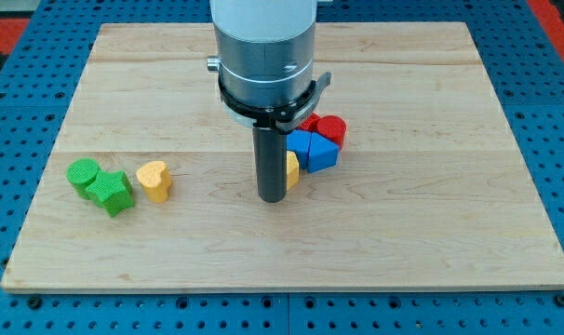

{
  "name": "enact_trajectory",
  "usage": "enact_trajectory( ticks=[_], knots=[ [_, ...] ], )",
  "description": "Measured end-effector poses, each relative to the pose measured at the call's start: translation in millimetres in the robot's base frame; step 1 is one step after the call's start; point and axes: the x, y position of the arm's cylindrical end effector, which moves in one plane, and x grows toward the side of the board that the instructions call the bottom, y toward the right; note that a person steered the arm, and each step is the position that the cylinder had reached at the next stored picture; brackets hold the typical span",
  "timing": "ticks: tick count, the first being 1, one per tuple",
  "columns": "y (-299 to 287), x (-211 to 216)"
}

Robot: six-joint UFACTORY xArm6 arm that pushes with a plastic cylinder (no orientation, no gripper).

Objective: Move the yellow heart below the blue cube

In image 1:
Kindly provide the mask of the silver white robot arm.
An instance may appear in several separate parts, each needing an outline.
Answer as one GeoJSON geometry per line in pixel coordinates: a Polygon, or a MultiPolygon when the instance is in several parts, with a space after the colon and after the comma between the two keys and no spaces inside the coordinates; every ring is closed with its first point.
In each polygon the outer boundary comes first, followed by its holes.
{"type": "Polygon", "coordinates": [[[223,109],[240,125],[314,95],[316,0],[210,0],[223,109]]]}

